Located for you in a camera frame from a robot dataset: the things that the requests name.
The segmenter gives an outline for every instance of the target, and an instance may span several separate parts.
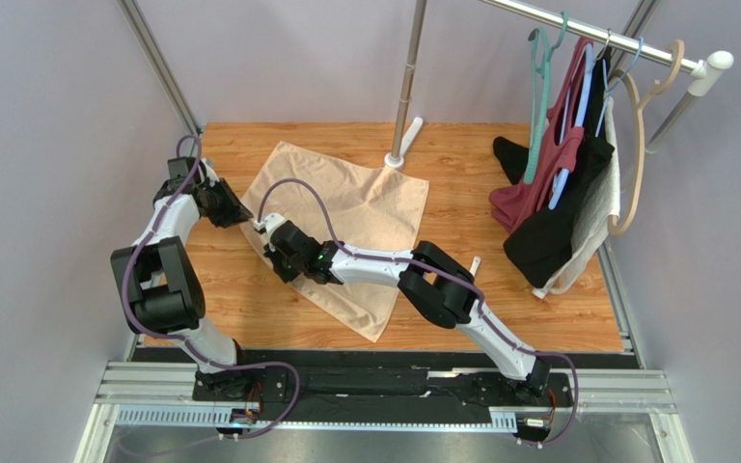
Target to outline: wooden hanger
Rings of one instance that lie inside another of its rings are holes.
[[[684,58],[684,42],[673,41],[669,50],[672,52],[671,72],[664,82],[659,80],[653,83],[650,90],[647,91],[645,98],[639,99],[639,88],[636,81],[630,74],[625,74],[621,69],[617,69],[611,74],[611,80],[621,78],[624,87],[627,89],[627,95],[630,97],[630,105],[633,106],[634,117],[636,118],[636,176],[633,185],[633,193],[630,195],[630,207],[627,209],[627,217],[618,222],[618,217],[611,216],[608,218],[608,231],[615,236],[619,236],[627,231],[633,217],[636,216],[636,208],[639,205],[639,194],[642,192],[642,175],[645,171],[645,118],[644,110],[656,95],[666,92],[675,80],[681,70],[681,61]]]

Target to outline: clothing rack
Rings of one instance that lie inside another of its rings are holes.
[[[511,13],[525,16],[543,24],[558,28],[563,26],[563,17],[561,14],[552,13],[533,5],[510,0],[480,1]],[[644,29],[644,24],[649,17],[649,13],[639,15],[639,12],[652,12],[652,9],[657,3],[658,0],[642,0],[637,7],[637,10],[633,13],[633,16],[631,16],[631,21],[628,23],[626,29],[631,31],[641,31]],[[410,145],[416,138],[419,130],[422,128],[423,123],[422,118],[415,118],[407,132],[404,130],[408,105],[410,104],[411,90],[413,87],[413,76],[416,72],[416,57],[419,53],[419,41],[422,36],[422,26],[425,22],[426,6],[427,0],[416,0],[416,10],[413,15],[410,44],[408,46],[407,61],[405,63],[402,89],[399,97],[394,142],[391,152],[385,156],[385,165],[397,170],[404,166],[404,156],[410,149]],[[599,28],[575,19],[568,19],[567,32],[577,36],[587,37],[588,39],[597,42],[607,43],[608,46],[626,53],[636,53],[639,51],[638,40],[631,39],[630,37],[621,34],[616,34],[610,29]],[[672,53],[648,44],[642,46],[642,51],[639,56],[663,66],[670,66],[672,64]],[[696,100],[706,95],[707,91],[710,90],[722,73],[732,67],[732,65],[733,55],[726,51],[717,51],[711,54],[707,60],[693,61],[682,59],[681,70],[690,74],[690,76],[696,80],[690,85],[685,96],[676,104],[667,118],[656,130],[653,137],[648,141],[647,152],[655,152],[656,149],[658,149],[659,144],[675,125],[676,121],[690,110]]]

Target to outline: wooden tabletop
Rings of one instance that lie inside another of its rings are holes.
[[[203,155],[242,195],[279,141],[366,167],[391,149],[391,123],[212,123]],[[571,290],[539,300],[505,257],[508,237],[490,216],[488,193],[508,185],[491,152],[502,135],[527,143],[516,124],[428,123],[407,156],[404,173],[430,181],[418,239],[469,265],[481,256],[477,286],[491,310],[540,350],[619,351],[618,327],[596,258]],[[207,220],[191,232],[187,251],[206,298],[206,316],[248,347],[478,350],[464,335],[426,322],[400,295],[388,328],[372,343],[283,285],[242,232]]]

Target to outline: red garment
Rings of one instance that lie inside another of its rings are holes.
[[[559,92],[559,99],[548,110],[547,119],[550,124],[542,135],[534,182],[527,184],[522,176],[522,180],[517,185],[490,192],[490,203],[496,206],[490,213],[510,233],[513,233],[525,219],[546,207],[551,194],[550,187],[553,177],[560,169],[573,172],[576,168],[576,151],[585,138],[585,129],[574,127],[573,120],[576,116],[576,108],[579,106],[582,81],[585,78],[585,60],[582,59],[582,53],[588,43],[590,40],[585,38],[576,42],[573,57],[570,59],[570,68],[567,70],[562,90]],[[564,115],[564,101],[568,89],[570,89],[570,103],[567,114]],[[564,139],[556,144],[556,138],[562,130],[563,123],[567,123]]]

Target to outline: black cloth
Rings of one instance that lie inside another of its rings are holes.
[[[534,287],[544,287],[548,280],[573,256],[570,239],[576,216],[588,189],[611,161],[614,148],[605,140],[604,124],[599,125],[604,104],[604,71],[607,53],[592,72],[588,110],[585,114],[585,140],[576,152],[576,168],[570,173],[556,208],[543,207],[525,220],[505,240],[505,255]],[[511,184],[518,183],[528,164],[528,149],[497,137],[493,153]]]
[[[505,255],[534,287],[547,285],[572,257],[570,238],[576,216],[590,185],[607,168],[613,152],[613,146],[604,139],[586,137],[556,208],[543,207],[505,240]]]

